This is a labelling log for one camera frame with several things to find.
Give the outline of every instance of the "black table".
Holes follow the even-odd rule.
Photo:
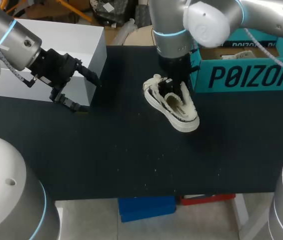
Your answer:
[[[54,200],[274,191],[283,166],[283,91],[194,96],[200,126],[180,133],[144,99],[154,47],[108,47],[88,114],[0,97],[0,138]]]

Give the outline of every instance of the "white box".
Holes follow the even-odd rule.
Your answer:
[[[68,53],[81,60],[82,65],[95,72],[98,77],[101,76],[107,58],[103,27],[26,19],[18,19],[18,22],[41,38],[41,48],[44,50],[54,49],[61,55]],[[1,62],[1,66],[0,96],[52,102],[51,87],[37,80],[29,88],[13,75],[4,63]],[[19,73],[28,81],[33,78],[27,68]],[[75,72],[62,93],[75,103],[89,106],[95,89],[92,83]]]

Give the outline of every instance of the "floor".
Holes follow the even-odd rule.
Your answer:
[[[174,214],[122,223],[117,199],[58,201],[60,240],[238,240],[230,201],[178,206]]]

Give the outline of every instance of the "white sneaker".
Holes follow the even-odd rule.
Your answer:
[[[158,86],[158,83],[163,81],[169,83],[172,80],[155,74],[153,78],[144,82],[143,92],[147,102],[155,109],[161,111],[178,131],[189,133],[196,130],[200,125],[200,118],[186,84],[183,81],[180,84],[182,100],[173,92],[169,92],[163,97]]]

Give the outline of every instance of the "shoe sole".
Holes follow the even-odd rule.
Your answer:
[[[191,122],[182,122],[177,120],[172,114],[170,114],[169,111],[167,111],[165,108],[163,108],[158,101],[156,101],[152,95],[146,90],[144,92],[144,96],[147,100],[147,102],[155,109],[160,111],[162,114],[166,116],[166,118],[169,120],[170,124],[179,132],[182,133],[190,133],[192,131],[195,131],[199,125],[200,125],[200,118],[197,116],[194,121]]]

